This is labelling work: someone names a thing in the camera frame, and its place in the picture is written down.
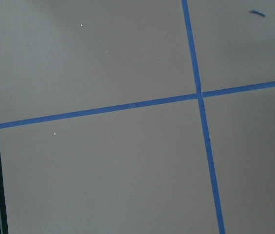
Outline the blue tape scrap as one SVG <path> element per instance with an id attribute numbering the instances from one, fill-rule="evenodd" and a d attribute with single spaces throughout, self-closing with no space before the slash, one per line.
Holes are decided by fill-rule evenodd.
<path id="1" fill-rule="evenodd" d="M 259 10 L 251 9 L 249 12 L 252 14 L 260 15 L 261 17 L 266 17 L 266 14 L 264 14 L 263 12 L 261 12 Z"/>

